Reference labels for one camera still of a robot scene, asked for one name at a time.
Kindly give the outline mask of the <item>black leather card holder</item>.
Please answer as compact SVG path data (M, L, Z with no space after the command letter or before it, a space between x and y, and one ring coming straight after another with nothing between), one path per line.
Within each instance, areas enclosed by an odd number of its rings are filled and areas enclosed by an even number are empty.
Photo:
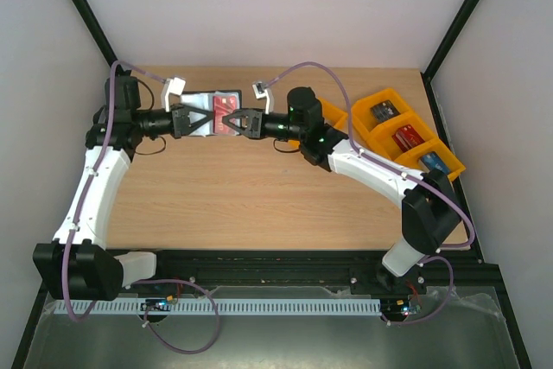
M218 90L207 92L190 92L181 96L180 102L182 104L191 105L197 108L212 111L213 110L213 96L232 94L237 95L239 98L239 108L241 108L242 92L240 90ZM201 114L189 114L191 116L202 116Z

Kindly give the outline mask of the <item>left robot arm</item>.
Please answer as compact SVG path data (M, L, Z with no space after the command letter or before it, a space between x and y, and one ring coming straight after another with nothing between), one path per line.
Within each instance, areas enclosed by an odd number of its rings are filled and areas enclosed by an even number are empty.
M141 85L131 75L106 81L106 104L86 133L85 165L67 216L52 242L38 244L33 252L35 267L57 300L110 301L122 288L156 273L153 252L114 256L106 250L118 188L145 137L188 136L213 114L199 110L200 120L193 121L192 106L170 103L170 96L184 92L186 82L181 78L164 80L160 109L142 107Z

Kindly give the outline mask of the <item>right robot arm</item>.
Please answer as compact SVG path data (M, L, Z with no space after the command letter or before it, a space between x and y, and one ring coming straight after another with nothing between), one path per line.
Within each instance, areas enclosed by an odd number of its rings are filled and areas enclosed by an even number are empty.
M377 271L378 286L386 292L403 287L407 272L440 249L461 221L453 187L441 170L410 169L360 147L325 121L322 103L309 87L288 93L285 113L245 108L222 122L251 140L297 141L307 162L354 179L400 208L402 235Z

